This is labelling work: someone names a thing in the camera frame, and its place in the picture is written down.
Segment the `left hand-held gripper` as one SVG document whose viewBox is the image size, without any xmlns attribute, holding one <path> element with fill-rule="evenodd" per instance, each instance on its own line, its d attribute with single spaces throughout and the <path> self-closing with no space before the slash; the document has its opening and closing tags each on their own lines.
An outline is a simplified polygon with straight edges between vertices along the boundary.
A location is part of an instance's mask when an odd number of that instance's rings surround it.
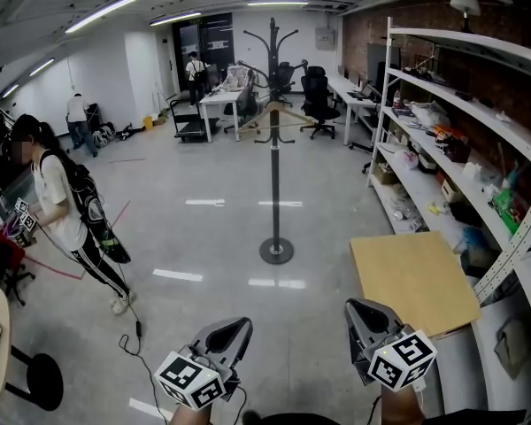
<svg viewBox="0 0 531 425">
<path fill-rule="evenodd" d="M 202 328 L 191 342 L 167 355 L 156 371 L 159 385 L 168 397 L 193 411 L 219 399 L 228 401 L 241 383 L 235 366 L 245 355 L 252 333 L 247 317 Z"/>
</svg>

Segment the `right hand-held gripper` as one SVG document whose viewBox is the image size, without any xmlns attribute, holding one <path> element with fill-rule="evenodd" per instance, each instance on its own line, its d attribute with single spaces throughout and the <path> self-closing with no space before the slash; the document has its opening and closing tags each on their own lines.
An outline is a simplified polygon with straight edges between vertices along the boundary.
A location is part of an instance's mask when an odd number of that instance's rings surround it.
<svg viewBox="0 0 531 425">
<path fill-rule="evenodd" d="M 402 390 L 424 377 L 437 350 L 421 330 L 402 322 L 390 307 L 350 298 L 343 309 L 351 363 L 363 384 Z"/>
</svg>

